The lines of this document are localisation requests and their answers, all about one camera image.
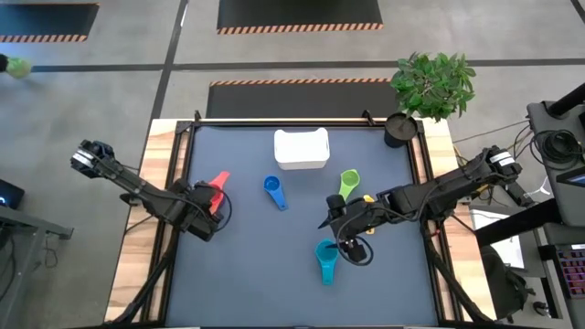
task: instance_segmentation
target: computer monitor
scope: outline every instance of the computer monitor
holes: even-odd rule
[[[0,179],[0,207],[17,209],[25,190]]]
[[[565,174],[558,175],[557,182],[585,187],[585,167],[574,169]]]

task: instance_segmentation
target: white container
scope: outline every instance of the white container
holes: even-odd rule
[[[283,170],[319,169],[329,159],[329,135],[325,128],[310,133],[274,133],[274,159]]]

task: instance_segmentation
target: black floor mat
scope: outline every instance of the black floor mat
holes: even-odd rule
[[[218,33],[381,29],[378,0],[221,0]]]
[[[0,42],[81,42],[99,4],[0,5]]]
[[[208,118],[356,118],[397,110],[390,79],[234,80],[212,82]]]

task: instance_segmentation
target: green plant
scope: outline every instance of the green plant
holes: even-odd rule
[[[448,58],[439,53],[435,59],[429,54],[413,53],[409,59],[399,59],[399,71],[390,85],[397,91],[399,110],[408,116],[418,112],[421,118],[435,121],[447,119],[467,110],[467,101],[473,94],[470,78],[475,71],[467,66],[465,54]]]

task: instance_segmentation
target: orange and black striped tape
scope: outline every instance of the orange and black striped tape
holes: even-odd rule
[[[365,79],[284,79],[284,80],[226,80],[213,81],[209,86],[228,85],[256,85],[256,84],[301,84],[301,83],[368,83],[368,82],[390,82],[390,78],[365,78]]]
[[[80,35],[0,36],[0,43],[83,42],[87,38],[88,36]]]
[[[309,24],[267,27],[222,27],[218,29],[218,34],[235,35],[282,32],[361,31],[377,30],[382,28],[384,28],[384,24],[381,23]]]

